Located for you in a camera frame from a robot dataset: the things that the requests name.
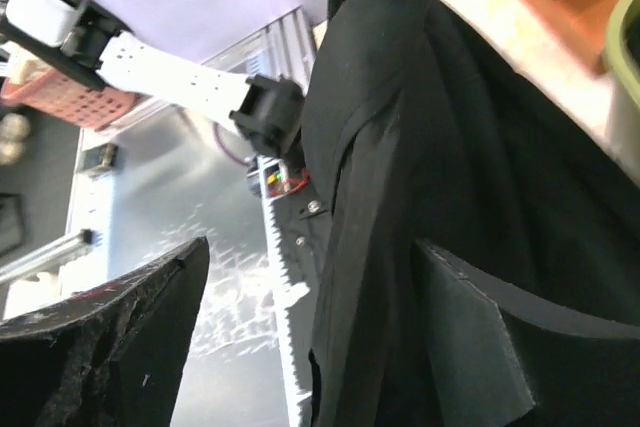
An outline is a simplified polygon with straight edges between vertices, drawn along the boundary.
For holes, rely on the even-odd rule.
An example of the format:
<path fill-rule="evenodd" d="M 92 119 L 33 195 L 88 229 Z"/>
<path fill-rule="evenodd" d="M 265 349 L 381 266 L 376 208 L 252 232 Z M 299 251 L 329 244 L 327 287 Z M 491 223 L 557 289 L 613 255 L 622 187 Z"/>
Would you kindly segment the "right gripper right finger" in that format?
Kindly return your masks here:
<path fill-rule="evenodd" d="M 416 247 L 445 425 L 638 425 L 638 327 L 549 302 L 425 242 Z"/>

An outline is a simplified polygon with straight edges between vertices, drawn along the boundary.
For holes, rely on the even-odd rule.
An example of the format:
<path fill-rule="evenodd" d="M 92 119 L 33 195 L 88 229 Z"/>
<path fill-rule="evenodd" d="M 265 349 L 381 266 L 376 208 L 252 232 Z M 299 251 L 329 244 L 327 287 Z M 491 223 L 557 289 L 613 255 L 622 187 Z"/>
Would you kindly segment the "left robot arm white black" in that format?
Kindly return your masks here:
<path fill-rule="evenodd" d="M 5 80 L 8 106 L 101 130 L 150 96 L 205 115 L 266 157 L 284 158 L 299 142 L 304 94 L 296 82 L 165 53 L 89 0 L 1 0 L 1 34 L 46 66 L 22 83 Z"/>

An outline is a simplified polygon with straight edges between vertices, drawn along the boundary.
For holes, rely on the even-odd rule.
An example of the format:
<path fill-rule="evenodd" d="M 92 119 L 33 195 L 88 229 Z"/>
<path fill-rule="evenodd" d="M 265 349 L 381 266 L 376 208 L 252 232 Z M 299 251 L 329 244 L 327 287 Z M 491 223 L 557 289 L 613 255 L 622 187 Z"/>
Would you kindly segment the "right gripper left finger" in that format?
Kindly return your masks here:
<path fill-rule="evenodd" d="M 2 322 L 2 425 L 170 425 L 209 261 L 198 237 Z"/>

